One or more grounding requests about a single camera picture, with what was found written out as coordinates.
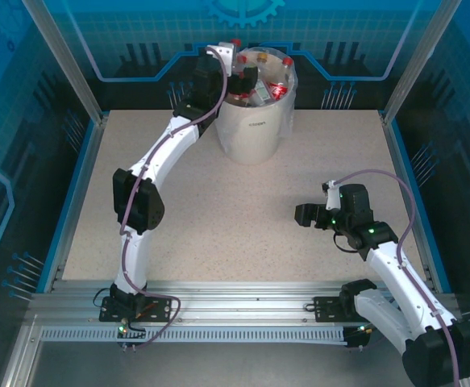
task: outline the gear logo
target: gear logo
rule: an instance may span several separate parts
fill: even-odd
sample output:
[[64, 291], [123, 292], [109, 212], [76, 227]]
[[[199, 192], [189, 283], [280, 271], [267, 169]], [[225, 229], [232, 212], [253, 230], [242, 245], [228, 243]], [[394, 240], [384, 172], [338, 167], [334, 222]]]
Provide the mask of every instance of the gear logo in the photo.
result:
[[267, 22], [269, 15], [276, 16], [277, 7], [285, 4], [284, 0], [205, 0], [210, 16], [216, 16], [220, 23], [227, 22], [229, 27]]
[[25, 21], [21, 0], [0, 0], [0, 31], [8, 40], [15, 41]]

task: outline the beige work surface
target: beige work surface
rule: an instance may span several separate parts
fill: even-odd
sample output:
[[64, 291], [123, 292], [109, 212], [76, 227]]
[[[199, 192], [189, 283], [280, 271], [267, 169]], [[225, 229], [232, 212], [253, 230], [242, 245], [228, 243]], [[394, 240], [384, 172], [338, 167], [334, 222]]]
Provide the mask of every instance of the beige work surface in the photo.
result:
[[[111, 111], [64, 269], [65, 280], [114, 279], [120, 262], [112, 176], [129, 169], [168, 125], [169, 110]], [[378, 280], [332, 231], [299, 227], [295, 206], [325, 202], [321, 184], [393, 163], [374, 110], [297, 110], [293, 134], [256, 166], [230, 161], [211, 127], [177, 162], [161, 190], [147, 276], [177, 281]], [[398, 184], [364, 175], [375, 219], [400, 235], [408, 218]], [[347, 246], [342, 237], [339, 244]], [[412, 235], [404, 249], [424, 277]]]

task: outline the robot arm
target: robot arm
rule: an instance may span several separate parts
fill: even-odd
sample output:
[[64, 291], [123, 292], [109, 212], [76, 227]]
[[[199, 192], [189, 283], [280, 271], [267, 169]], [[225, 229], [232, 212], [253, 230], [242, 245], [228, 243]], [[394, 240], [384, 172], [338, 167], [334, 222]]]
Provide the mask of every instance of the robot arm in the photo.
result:
[[[300, 226], [333, 230], [344, 235], [349, 245], [378, 273], [399, 309], [395, 308], [369, 280], [346, 284], [340, 295], [349, 314], [355, 312], [374, 325], [399, 351], [409, 378], [416, 386], [448, 383], [452, 379], [451, 356], [437, 314], [450, 331], [459, 361], [460, 377], [470, 377], [470, 325], [457, 322], [426, 287], [401, 250], [389, 225], [377, 222], [363, 185], [322, 185], [326, 205], [296, 207]], [[436, 312], [432, 312], [423, 292]]]
[[[126, 199], [131, 192], [132, 185], [126, 183], [134, 183], [134, 180], [143, 172], [142, 182], [140, 183], [136, 202], [133, 203], [131, 209], [132, 217], [131, 227], [126, 226], [129, 235], [131, 235], [131, 243], [127, 249], [126, 266], [127, 273], [134, 284], [142, 289], [146, 283], [146, 272], [148, 264], [148, 250], [152, 237], [152, 230], [157, 227], [164, 214], [163, 202], [160, 199], [159, 191], [163, 185], [164, 179], [168, 172], [181, 158], [186, 149], [199, 139], [199, 129], [197, 125], [192, 125], [179, 133], [172, 135], [172, 131], [178, 127], [190, 123], [190, 119], [178, 116], [170, 119], [167, 128], [158, 139], [156, 144], [147, 152], [147, 154], [136, 164], [134, 164], [130, 172], [127, 173], [122, 169], [117, 170], [114, 180], [115, 193], [115, 210], [118, 209], [119, 222], [122, 222], [124, 211], [121, 211], [121, 203], [127, 203]], [[148, 168], [143, 167], [149, 155], [154, 152]], [[122, 244], [125, 243], [126, 235], [122, 236]], [[122, 267], [120, 266], [116, 280], [114, 281], [117, 288], [124, 293], [136, 293], [125, 280]]]
[[[236, 54], [234, 44], [221, 42], [218, 46], [210, 45], [208, 48], [206, 53], [216, 58], [208, 55], [199, 57], [193, 72], [193, 89], [179, 102], [156, 144], [128, 171], [118, 169], [113, 176], [114, 212], [118, 215], [119, 223], [123, 222], [126, 210], [130, 207], [125, 226], [127, 234], [122, 237], [122, 244], [126, 245], [129, 235], [131, 240], [126, 251], [125, 264], [127, 275], [138, 289], [143, 289], [146, 284], [145, 274], [152, 231], [160, 224], [164, 215], [164, 204], [159, 194], [163, 181], [186, 149], [195, 144], [216, 118], [216, 115], [212, 114], [208, 119], [198, 122], [222, 97], [220, 94], [223, 80], [216, 59], [223, 62], [229, 77], [226, 85], [228, 89], [241, 88], [248, 93], [257, 81], [256, 68], [246, 68], [243, 77], [239, 74], [231, 75], [231, 66]], [[215, 50], [218, 55], [213, 55], [211, 50]], [[197, 124], [186, 126], [191, 122]], [[139, 188], [129, 206], [131, 191], [140, 174], [142, 176]], [[110, 289], [111, 297], [129, 303], [137, 293], [127, 283], [120, 265], [116, 280]]]

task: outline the mounting plate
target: mounting plate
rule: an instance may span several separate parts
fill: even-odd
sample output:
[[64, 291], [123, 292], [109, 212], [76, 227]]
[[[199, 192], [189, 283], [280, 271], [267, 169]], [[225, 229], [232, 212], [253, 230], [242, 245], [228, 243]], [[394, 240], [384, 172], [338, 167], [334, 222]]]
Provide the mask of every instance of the mounting plate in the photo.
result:
[[141, 316], [136, 317], [136, 312], [112, 297], [104, 297], [100, 308], [98, 320], [103, 323], [120, 323], [122, 318], [130, 319], [136, 323], [166, 323], [172, 314], [172, 302], [167, 298], [146, 297], [146, 306], [151, 306]]
[[367, 323], [358, 314], [350, 318], [344, 313], [339, 297], [314, 297], [315, 322], [317, 323]]

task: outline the cable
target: cable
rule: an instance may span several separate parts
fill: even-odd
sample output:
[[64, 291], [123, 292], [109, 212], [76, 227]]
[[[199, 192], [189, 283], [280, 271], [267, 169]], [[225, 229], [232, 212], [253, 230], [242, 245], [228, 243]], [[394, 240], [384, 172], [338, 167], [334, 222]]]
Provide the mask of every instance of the cable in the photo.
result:
[[333, 243], [335, 244], [335, 246], [341, 251], [341, 252], [348, 252], [349, 254], [356, 254], [358, 252], [358, 250], [346, 250], [345, 248], [341, 248], [338, 244], [337, 244], [337, 236], [340, 236], [342, 234], [338, 233], [338, 232], [335, 232], [333, 234]]
[[123, 277], [125, 278], [126, 283], [128, 283], [129, 286], [133, 290], [135, 290], [138, 293], [142, 293], [145, 297], [166, 298], [166, 299], [173, 300], [173, 301], [177, 302], [176, 312], [169, 319], [169, 321], [166, 323], [166, 325], [164, 325], [149, 340], [147, 340], [144, 343], [136, 345], [136, 347], [144, 347], [146, 345], [149, 345], [151, 342], [153, 342], [158, 337], [160, 337], [163, 334], [163, 332], [165, 332], [168, 329], [168, 327], [170, 327], [170, 325], [172, 325], [173, 321], [176, 319], [176, 316], [181, 311], [181, 300], [179, 298], [175, 297], [175, 296], [167, 296], [167, 295], [163, 295], [163, 294], [149, 293], [149, 292], [137, 287], [133, 283], [131, 278], [129, 278], [129, 275], [127, 273], [126, 259], [127, 259], [127, 248], [129, 246], [129, 241], [131, 240], [132, 237], [131, 237], [131, 233], [129, 231], [125, 230], [125, 226], [127, 225], [127, 219], [129, 218], [129, 214], [131, 213], [132, 203], [134, 201], [135, 194], [138, 191], [139, 183], [141, 182], [141, 180], [143, 178], [143, 175], [147, 171], [148, 166], [150, 165], [150, 163], [151, 163], [152, 159], [154, 158], [154, 155], [156, 154], [156, 152], [163, 146], [163, 144], [167, 140], [171, 139], [174, 135], [176, 135], [180, 131], [183, 131], [184, 129], [192, 127], [193, 125], [197, 125], [198, 123], [201, 123], [202, 121], [208, 119], [212, 114], [215, 114], [217, 112], [217, 110], [220, 108], [220, 106], [222, 105], [223, 101], [224, 101], [224, 98], [226, 96], [226, 91], [227, 91], [226, 65], [224, 64], [222, 57], [213, 48], [206, 47], [206, 50], [209, 51], [209, 52], [212, 52], [213, 55], [215, 55], [217, 57], [218, 61], [220, 62], [220, 67], [221, 67], [222, 73], [223, 73], [223, 86], [222, 86], [222, 91], [220, 93], [220, 97], [219, 97], [217, 103], [215, 104], [215, 106], [213, 106], [213, 108], [210, 111], [205, 113], [202, 117], [199, 117], [198, 119], [195, 119], [195, 120], [193, 120], [189, 123], [181, 125], [177, 129], [174, 129], [173, 131], [170, 131], [170, 133], [167, 134], [165, 137], [163, 137], [161, 139], [161, 141], [159, 143], [157, 143], [156, 146], [152, 149], [152, 151], [150, 152], [150, 154], [147, 157], [147, 160], [145, 161], [145, 164], [143, 164], [143, 167], [141, 168], [138, 177], [136, 178], [135, 184], [132, 187], [131, 194], [129, 195], [129, 200], [127, 201], [127, 207], [125, 209], [125, 214], [123, 215], [122, 224], [120, 226], [120, 235], [121, 236], [124, 236], [124, 235], [126, 236], [125, 242], [123, 244], [123, 249], [122, 249], [122, 272], [123, 272]]
[[396, 256], [397, 256], [397, 262], [400, 264], [403, 272], [405, 272], [405, 275], [407, 278], [410, 280], [412, 285], [415, 287], [415, 289], [421, 294], [422, 299], [426, 302], [430, 310], [432, 311], [432, 314], [435, 316], [437, 321], [439, 322], [440, 326], [443, 329], [444, 336], [446, 337], [447, 345], [450, 349], [450, 355], [451, 355], [451, 365], [453, 367], [453, 385], [454, 387], [460, 387], [460, 376], [459, 376], [459, 362], [457, 360], [457, 353], [455, 350], [455, 343], [453, 343], [453, 339], [451, 338], [450, 331], [447, 329], [446, 323], [444, 322], [443, 318], [440, 316], [440, 313], [437, 311], [437, 308], [435, 307], [434, 303], [430, 300], [430, 297], [424, 289], [416, 282], [414, 279], [414, 276], [408, 269], [408, 267], [403, 266], [401, 263], [403, 262], [403, 258], [401, 257], [401, 247], [403, 246], [403, 242], [405, 242], [406, 236], [408, 233], [412, 230], [412, 227], [414, 226], [414, 220], [415, 220], [415, 211], [416, 211], [416, 205], [415, 205], [415, 199], [414, 199], [414, 194], [412, 193], [412, 190], [409, 188], [409, 186], [399, 177], [394, 175], [393, 173], [387, 172], [387, 171], [382, 171], [381, 169], [363, 169], [358, 172], [351, 173], [350, 175], [347, 175], [346, 177], [343, 177], [340, 180], [337, 180], [334, 184], [340, 185], [343, 182], [352, 179], [355, 176], [362, 175], [365, 173], [378, 173], [380, 175], [386, 175], [388, 177], [392, 177], [394, 180], [396, 180], [399, 185], [408, 193], [409, 195], [409, 201], [410, 201], [410, 221], [409, 225], [405, 229], [405, 232], [403, 232], [403, 235], [401, 235], [401, 238], [399, 239], [396, 247]]
[[98, 296], [100, 295], [100, 293], [102, 293], [102, 292], [105, 291], [105, 290], [109, 290], [109, 288], [102, 288], [102, 289], [100, 289], [99, 291], [97, 291], [97, 294], [95, 294], [95, 297], [93, 297], [92, 303], [93, 303], [93, 305], [95, 305], [97, 308], [100, 308], [101, 305], [95, 304], [95, 301], [97, 301], [97, 298], [98, 298]]
[[131, 319], [129, 318], [127, 320], [127, 327], [131, 330], [131, 331], [134, 331], [134, 332], [143, 332], [143, 333], [147, 333], [146, 330], [142, 329], [142, 328], [134, 328], [132, 325], [131, 325]]

